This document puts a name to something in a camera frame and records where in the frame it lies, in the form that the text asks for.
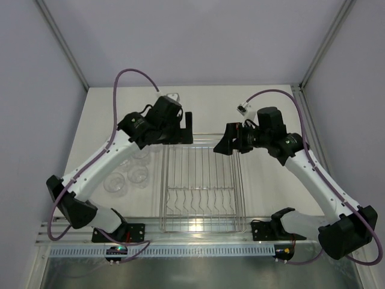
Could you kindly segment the controller board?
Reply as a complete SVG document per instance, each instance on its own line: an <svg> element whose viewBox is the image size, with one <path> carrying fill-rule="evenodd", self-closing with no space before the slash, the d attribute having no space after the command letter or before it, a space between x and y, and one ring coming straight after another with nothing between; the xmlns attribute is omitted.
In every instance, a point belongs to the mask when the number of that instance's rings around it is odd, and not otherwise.
<svg viewBox="0 0 385 289"><path fill-rule="evenodd" d="M106 249L104 257L110 264L120 264L128 256L128 249L126 246L111 246Z"/></svg>
<svg viewBox="0 0 385 289"><path fill-rule="evenodd" d="M273 258L276 261L284 263L289 262L295 253L295 246L293 244L275 244Z"/></svg>

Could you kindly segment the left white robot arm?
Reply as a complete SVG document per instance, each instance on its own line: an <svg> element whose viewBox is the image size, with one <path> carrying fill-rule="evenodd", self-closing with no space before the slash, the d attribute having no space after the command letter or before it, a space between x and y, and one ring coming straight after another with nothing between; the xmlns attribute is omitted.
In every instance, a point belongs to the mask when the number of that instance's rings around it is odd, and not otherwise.
<svg viewBox="0 0 385 289"><path fill-rule="evenodd" d="M111 138L80 167L46 181L54 207L73 229L86 226L101 230L107 239L122 242L128 225L114 209L93 203L95 189L117 166L150 145L179 145L193 142L193 115L180 103L161 96L146 115L133 112L117 124Z"/></svg>

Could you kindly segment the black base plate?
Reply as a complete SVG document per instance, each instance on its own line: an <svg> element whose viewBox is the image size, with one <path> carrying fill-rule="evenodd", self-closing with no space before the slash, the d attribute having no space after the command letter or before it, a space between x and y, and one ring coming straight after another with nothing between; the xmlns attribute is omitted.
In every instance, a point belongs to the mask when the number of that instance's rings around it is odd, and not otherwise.
<svg viewBox="0 0 385 289"><path fill-rule="evenodd" d="M253 220L250 223L254 241L294 241L306 240L302 235L288 233L280 222Z"/></svg>
<svg viewBox="0 0 385 289"><path fill-rule="evenodd" d="M93 229L92 243L139 243L144 241L146 225L144 223L122 223L113 233L104 236L98 229Z"/></svg>

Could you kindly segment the right controller board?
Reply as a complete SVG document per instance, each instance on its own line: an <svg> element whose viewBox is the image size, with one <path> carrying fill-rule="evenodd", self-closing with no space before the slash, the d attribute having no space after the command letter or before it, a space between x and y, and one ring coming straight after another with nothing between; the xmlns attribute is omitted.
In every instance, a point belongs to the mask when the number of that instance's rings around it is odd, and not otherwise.
<svg viewBox="0 0 385 289"><path fill-rule="evenodd" d="M284 263L289 262L295 253L295 246L293 244L275 244L273 258L276 261Z"/></svg>

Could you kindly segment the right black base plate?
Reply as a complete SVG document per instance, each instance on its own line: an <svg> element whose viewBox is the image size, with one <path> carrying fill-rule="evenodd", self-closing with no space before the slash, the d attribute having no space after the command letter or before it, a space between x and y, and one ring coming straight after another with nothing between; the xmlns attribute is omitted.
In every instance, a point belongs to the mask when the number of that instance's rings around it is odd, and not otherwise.
<svg viewBox="0 0 385 289"><path fill-rule="evenodd" d="M288 233L280 222L253 220L250 223L254 241L294 241L306 240L302 235Z"/></svg>

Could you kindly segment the left controller board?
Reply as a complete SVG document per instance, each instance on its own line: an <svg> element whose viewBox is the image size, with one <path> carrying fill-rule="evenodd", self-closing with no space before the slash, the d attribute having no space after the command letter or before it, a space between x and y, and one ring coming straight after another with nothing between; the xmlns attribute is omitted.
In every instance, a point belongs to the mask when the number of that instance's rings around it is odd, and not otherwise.
<svg viewBox="0 0 385 289"><path fill-rule="evenodd" d="M104 257L110 264L120 264L128 256L128 249L126 246L111 246L106 249Z"/></svg>

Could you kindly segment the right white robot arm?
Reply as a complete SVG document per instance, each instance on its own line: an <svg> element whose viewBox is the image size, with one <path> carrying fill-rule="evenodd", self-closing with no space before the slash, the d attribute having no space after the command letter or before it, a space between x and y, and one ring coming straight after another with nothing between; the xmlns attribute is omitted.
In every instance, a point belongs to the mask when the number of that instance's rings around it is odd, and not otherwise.
<svg viewBox="0 0 385 289"><path fill-rule="evenodd" d="M333 259L341 259L355 250L377 241L375 225L378 214L362 207L348 196L316 161L309 145L297 133L288 133L280 110L266 107L257 111L258 123L227 123L214 152L231 155L266 149L284 168L304 185L324 216L301 214L285 208L271 216L270 226L278 239L289 234L316 240Z"/></svg>

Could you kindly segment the aluminium frame rail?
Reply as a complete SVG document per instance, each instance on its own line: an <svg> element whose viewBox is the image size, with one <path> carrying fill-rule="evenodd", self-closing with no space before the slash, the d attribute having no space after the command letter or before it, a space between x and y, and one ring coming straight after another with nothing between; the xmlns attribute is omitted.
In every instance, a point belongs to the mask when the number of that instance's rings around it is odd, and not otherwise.
<svg viewBox="0 0 385 289"><path fill-rule="evenodd" d="M252 242L253 235L250 223L253 220L268 222L269 217L248 217L243 222L236 223L234 218L225 217L181 217L160 220L156 217L132 217L126 218L127 223L144 223L146 225L144 240L152 240L160 243L230 243ZM63 217L55 217L52 225L52 234L60 235L67 228L68 222ZM48 223L43 222L38 230L36 245L48 245L51 240L47 233ZM92 244L93 228L90 226L81 229L69 229L66 235L54 244ZM303 241L316 241L315 238L307 238ZM267 242L291 242L291 241L256 241Z"/></svg>

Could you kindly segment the clear plastic cup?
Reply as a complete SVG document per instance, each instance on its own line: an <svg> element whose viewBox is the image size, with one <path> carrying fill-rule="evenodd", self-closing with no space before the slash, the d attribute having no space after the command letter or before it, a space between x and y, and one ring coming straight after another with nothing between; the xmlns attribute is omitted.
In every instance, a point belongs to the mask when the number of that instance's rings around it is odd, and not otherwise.
<svg viewBox="0 0 385 289"><path fill-rule="evenodd" d="M114 198L123 197L128 192L125 177L119 172L109 174L103 182L103 188L108 196Z"/></svg>
<svg viewBox="0 0 385 289"><path fill-rule="evenodd" d="M162 144L153 144L153 145L149 146L149 149L151 152L159 153L160 151L162 151L163 145Z"/></svg>
<svg viewBox="0 0 385 289"><path fill-rule="evenodd" d="M133 162L140 165L148 165L151 160L150 151L144 148L132 156Z"/></svg>
<svg viewBox="0 0 385 289"><path fill-rule="evenodd" d="M119 166L118 169L122 172L126 172L131 167L131 159L128 158L124 160Z"/></svg>
<svg viewBox="0 0 385 289"><path fill-rule="evenodd" d="M149 184L149 170L146 166L132 166L127 171L127 178L134 187L144 189Z"/></svg>

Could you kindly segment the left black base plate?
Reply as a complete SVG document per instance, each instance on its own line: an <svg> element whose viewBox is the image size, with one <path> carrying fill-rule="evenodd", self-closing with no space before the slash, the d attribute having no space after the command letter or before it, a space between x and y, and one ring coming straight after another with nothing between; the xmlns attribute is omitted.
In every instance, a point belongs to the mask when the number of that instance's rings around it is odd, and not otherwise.
<svg viewBox="0 0 385 289"><path fill-rule="evenodd" d="M98 229L93 229L92 243L139 243L144 241L146 225L144 223L122 223L113 233L104 236Z"/></svg>

